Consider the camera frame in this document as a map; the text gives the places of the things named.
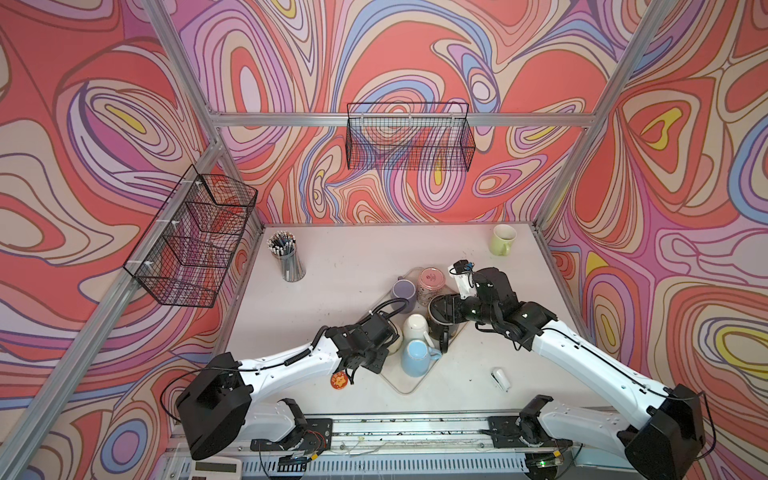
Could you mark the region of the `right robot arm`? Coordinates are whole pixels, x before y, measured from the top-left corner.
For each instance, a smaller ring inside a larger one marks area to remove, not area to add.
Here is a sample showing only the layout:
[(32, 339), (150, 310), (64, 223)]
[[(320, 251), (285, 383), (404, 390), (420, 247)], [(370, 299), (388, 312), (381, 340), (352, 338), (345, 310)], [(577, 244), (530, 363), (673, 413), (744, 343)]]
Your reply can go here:
[(569, 440), (625, 458), (646, 479), (682, 479), (704, 448), (710, 414), (704, 393), (668, 387), (629, 368), (570, 329), (549, 309), (518, 299), (496, 267), (476, 270), (459, 260), (448, 270), (458, 291), (434, 299), (431, 316), (444, 324), (471, 322), (498, 334), (516, 349), (559, 366), (616, 414), (571, 407), (548, 395), (534, 397), (512, 430), (529, 444)]

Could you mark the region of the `light green mug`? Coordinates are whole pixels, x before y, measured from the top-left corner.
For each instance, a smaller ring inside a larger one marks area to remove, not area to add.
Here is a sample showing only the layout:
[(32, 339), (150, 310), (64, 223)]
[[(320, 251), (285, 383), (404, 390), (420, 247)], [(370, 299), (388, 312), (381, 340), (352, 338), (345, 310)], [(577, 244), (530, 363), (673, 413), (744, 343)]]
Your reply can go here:
[(507, 256), (514, 241), (517, 238), (517, 230), (506, 224), (496, 225), (491, 234), (489, 251), (494, 256)]

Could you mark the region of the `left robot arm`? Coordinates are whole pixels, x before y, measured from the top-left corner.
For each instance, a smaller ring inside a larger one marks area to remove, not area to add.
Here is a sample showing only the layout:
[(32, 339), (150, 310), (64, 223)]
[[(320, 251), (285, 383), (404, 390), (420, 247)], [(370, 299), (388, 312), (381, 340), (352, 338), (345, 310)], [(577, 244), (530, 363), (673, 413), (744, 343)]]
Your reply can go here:
[(323, 327), (311, 342), (268, 357), (214, 357), (175, 401), (191, 458), (218, 454), (243, 430), (284, 451), (301, 443), (309, 426), (298, 403), (268, 399), (318, 377), (343, 373), (352, 381), (359, 368), (379, 374), (399, 338), (391, 317), (372, 310), (354, 324)]

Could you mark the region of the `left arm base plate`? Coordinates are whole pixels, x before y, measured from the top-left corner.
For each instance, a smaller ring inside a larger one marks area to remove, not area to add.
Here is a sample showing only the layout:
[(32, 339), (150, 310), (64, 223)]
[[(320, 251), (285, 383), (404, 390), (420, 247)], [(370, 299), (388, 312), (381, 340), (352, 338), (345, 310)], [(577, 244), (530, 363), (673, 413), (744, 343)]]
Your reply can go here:
[(303, 425), (295, 427), (280, 441), (253, 439), (250, 450), (254, 452), (300, 452), (305, 456), (321, 454), (332, 446), (333, 419), (330, 417), (309, 418)]

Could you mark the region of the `black mug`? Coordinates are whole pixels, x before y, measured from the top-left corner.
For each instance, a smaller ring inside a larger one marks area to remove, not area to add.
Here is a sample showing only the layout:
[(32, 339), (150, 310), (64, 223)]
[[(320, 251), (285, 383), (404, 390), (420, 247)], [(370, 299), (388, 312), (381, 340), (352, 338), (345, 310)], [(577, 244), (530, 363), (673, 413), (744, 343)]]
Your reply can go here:
[(429, 303), (429, 332), (438, 341), (443, 354), (448, 351), (459, 325), (466, 321), (461, 311), (462, 305), (463, 300), (458, 293), (439, 295)]

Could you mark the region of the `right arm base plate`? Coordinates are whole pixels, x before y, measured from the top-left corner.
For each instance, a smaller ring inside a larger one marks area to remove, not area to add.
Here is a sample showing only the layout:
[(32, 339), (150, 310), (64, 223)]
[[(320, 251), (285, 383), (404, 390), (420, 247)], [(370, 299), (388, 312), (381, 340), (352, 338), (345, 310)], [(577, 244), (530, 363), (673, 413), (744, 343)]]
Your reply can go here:
[(558, 439), (547, 434), (537, 418), (519, 416), (491, 416), (488, 428), (481, 433), (491, 438), (495, 448), (556, 448), (567, 449), (571, 440)]

